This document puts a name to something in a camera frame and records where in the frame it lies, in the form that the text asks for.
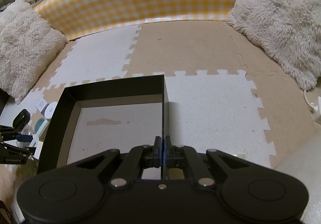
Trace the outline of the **white wall socket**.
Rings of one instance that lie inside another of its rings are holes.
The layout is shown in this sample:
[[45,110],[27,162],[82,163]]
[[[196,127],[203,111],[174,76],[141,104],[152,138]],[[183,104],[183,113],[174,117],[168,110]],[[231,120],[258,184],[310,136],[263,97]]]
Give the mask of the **white wall socket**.
[[321,97],[317,97],[315,101],[312,103],[312,106],[314,108],[312,113],[312,119],[318,123],[321,124]]

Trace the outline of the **white round device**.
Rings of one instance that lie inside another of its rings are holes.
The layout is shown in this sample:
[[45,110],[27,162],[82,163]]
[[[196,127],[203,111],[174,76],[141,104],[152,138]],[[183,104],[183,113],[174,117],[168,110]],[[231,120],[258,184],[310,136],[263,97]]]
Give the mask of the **white round device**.
[[44,117],[46,120],[50,120],[52,119],[52,116],[53,116],[53,113],[56,109],[56,106],[57,106],[57,102],[54,101],[54,102],[51,102],[45,109],[44,111]]

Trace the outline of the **black cardboard box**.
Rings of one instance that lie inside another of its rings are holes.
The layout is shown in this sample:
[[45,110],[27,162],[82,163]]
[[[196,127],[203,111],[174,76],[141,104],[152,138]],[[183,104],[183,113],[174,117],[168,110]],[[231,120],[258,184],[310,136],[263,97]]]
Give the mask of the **black cardboard box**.
[[40,153],[38,173],[109,149],[127,153],[153,145],[168,130],[164,75],[128,77],[67,87],[57,103]]

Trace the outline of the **fluffy white pillow left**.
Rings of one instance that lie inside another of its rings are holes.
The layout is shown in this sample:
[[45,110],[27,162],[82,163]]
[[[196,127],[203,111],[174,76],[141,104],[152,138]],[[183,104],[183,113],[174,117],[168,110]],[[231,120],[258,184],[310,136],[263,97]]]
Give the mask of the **fluffy white pillow left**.
[[1,12],[1,89],[20,104],[67,43],[25,0]]

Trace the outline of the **fluffy white pillow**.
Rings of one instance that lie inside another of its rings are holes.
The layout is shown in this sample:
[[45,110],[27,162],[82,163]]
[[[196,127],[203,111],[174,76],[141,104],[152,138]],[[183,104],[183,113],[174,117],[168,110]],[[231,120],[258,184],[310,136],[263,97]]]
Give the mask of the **fluffy white pillow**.
[[25,0],[1,12],[1,89],[20,104],[67,43]]
[[226,22],[262,48],[302,90],[320,77],[320,0],[236,0]]

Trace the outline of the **white power adapter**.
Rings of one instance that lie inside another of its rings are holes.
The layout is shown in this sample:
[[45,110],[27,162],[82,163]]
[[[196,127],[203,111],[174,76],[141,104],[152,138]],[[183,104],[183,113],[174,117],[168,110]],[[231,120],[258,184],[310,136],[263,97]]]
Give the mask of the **white power adapter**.
[[48,103],[45,99],[41,98],[41,99],[36,103],[36,108],[37,108],[37,110],[38,110],[40,113],[43,113],[43,112],[46,110],[46,108],[47,108],[48,105],[49,105],[49,103]]

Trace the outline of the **fluffy white pillow right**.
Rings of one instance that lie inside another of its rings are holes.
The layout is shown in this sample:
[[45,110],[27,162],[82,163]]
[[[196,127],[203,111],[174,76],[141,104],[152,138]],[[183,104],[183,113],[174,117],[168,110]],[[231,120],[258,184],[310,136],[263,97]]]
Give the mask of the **fluffy white pillow right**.
[[320,0],[236,0],[226,22],[262,48],[302,90],[320,77]]

